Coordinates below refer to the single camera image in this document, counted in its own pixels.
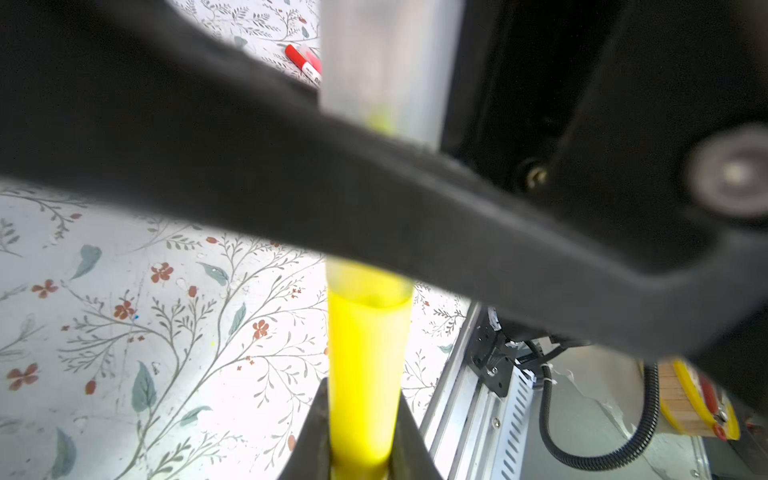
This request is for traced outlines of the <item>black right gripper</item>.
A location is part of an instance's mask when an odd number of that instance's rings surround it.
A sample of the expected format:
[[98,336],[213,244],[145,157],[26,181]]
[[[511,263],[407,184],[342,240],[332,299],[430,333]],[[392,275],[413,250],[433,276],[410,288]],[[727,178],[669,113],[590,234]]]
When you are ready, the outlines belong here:
[[767,200],[695,155],[767,125],[763,1],[469,1],[443,150],[605,253],[692,263],[765,235]]

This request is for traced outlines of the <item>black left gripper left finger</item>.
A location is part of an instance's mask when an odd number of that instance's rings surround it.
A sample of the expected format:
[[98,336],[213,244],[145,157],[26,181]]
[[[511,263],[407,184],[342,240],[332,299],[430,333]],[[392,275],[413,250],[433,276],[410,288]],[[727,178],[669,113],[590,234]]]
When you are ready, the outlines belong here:
[[316,391],[293,452],[279,480],[329,480],[331,445],[329,431],[328,379]]

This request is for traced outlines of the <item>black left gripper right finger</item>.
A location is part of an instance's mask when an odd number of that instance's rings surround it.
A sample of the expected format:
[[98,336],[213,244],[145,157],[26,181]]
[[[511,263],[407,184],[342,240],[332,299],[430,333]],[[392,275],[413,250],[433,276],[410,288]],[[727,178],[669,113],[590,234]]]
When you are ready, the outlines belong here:
[[442,480],[404,396],[399,400],[388,471],[394,480]]

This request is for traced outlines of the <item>yellow highlighter pen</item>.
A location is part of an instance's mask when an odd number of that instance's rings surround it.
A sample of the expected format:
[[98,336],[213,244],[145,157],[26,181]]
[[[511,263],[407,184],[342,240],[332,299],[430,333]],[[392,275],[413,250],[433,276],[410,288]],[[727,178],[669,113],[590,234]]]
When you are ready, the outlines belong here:
[[326,262],[333,479],[385,479],[401,397],[413,282],[351,260]]

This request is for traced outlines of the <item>white red marker pen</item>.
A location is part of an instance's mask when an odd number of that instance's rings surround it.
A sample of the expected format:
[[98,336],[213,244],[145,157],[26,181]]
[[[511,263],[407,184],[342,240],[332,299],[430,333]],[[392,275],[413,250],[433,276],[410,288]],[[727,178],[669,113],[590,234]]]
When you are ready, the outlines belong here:
[[310,81],[311,84],[317,88],[321,86],[321,74],[312,65],[307,57],[301,54],[293,45],[287,45],[285,47],[285,55],[302,72],[302,74]]

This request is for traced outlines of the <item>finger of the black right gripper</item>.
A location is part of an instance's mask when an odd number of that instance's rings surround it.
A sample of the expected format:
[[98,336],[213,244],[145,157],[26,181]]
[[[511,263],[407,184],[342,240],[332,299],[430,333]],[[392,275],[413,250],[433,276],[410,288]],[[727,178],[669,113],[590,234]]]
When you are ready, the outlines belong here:
[[[515,321],[645,357],[767,349],[767,232],[639,269],[442,148],[316,95],[163,1],[1,5],[1,172],[384,267]],[[767,125],[695,155],[702,189],[767,200]]]

